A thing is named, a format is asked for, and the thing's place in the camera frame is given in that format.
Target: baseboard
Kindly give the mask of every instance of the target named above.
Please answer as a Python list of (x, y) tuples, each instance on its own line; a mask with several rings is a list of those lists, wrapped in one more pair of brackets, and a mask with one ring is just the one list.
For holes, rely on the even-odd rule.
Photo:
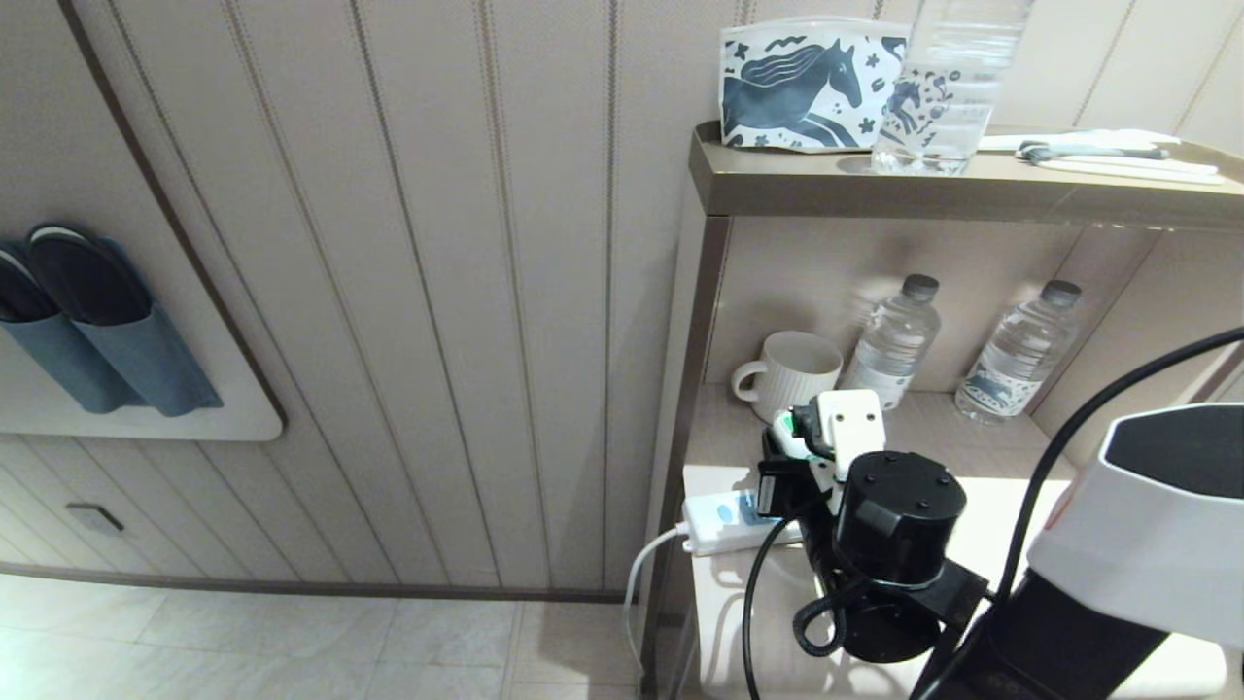
[(148, 574), (119, 574), (85, 572), (52, 567), (27, 567), (0, 564), (0, 574), (76, 581), (82, 583), (109, 583), (182, 591), (220, 591), (230, 593), (272, 593), (282, 596), (342, 596), (356, 598), (447, 598), (457, 601), (547, 601), (556, 603), (622, 603), (621, 591), (540, 591), (513, 588), (454, 588), (439, 586), (406, 586), (401, 583), (307, 583), (220, 581), (199, 578), (160, 577)]

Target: shelf top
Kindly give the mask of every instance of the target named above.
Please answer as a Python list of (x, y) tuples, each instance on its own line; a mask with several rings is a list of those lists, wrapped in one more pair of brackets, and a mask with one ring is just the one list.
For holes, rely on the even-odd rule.
[[(990, 127), (989, 133), (1059, 129)], [(1172, 144), (1177, 159), (1217, 165), (1222, 185), (1037, 168), (978, 153), (962, 177), (878, 175), (867, 153), (805, 154), (722, 144), (718, 122), (692, 134), (690, 172), (708, 215), (952, 219), (1240, 230), (1244, 159)]]

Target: tile floor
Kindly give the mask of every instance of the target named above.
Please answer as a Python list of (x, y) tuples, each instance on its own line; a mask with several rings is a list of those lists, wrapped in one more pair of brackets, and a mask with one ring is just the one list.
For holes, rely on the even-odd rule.
[(615, 606), (0, 576), (4, 700), (629, 700)]

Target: white countertop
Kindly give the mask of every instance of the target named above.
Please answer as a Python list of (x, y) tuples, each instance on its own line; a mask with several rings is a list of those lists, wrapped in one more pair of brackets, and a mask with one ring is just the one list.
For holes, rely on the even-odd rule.
[[(688, 465), (683, 472), (687, 496), (750, 487), (754, 484), (750, 472), (738, 466)], [(947, 555), (996, 584), (1026, 481), (960, 477), (960, 482), (968, 492), (968, 509), (959, 518)], [(1067, 484), (1046, 482), (1029, 543)], [(708, 698), (748, 696), (740, 627), (744, 584), (754, 558), (755, 551), (692, 558), (699, 619), (699, 678)], [(870, 700), (908, 698), (924, 666), (923, 655), (901, 664), (873, 665), (841, 652), (815, 659), (800, 650), (790, 620), (814, 598), (817, 598), (814, 576), (802, 550), (797, 546), (774, 550), (756, 588), (753, 618), (751, 645), (761, 695), (766, 700), (827, 695)], [(1217, 693), (1225, 678), (1225, 663), (1218, 645), (1171, 635), (1113, 698), (1204, 698)]]

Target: white power strip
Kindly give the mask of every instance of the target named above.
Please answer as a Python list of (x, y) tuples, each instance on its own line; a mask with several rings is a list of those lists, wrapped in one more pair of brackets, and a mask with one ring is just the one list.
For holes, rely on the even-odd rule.
[[(710, 496), (693, 496), (683, 502), (687, 540), (683, 550), (708, 557), (722, 552), (760, 547), (780, 518), (756, 515), (754, 491), (729, 491)], [(774, 545), (799, 542), (799, 523), (790, 523)]]

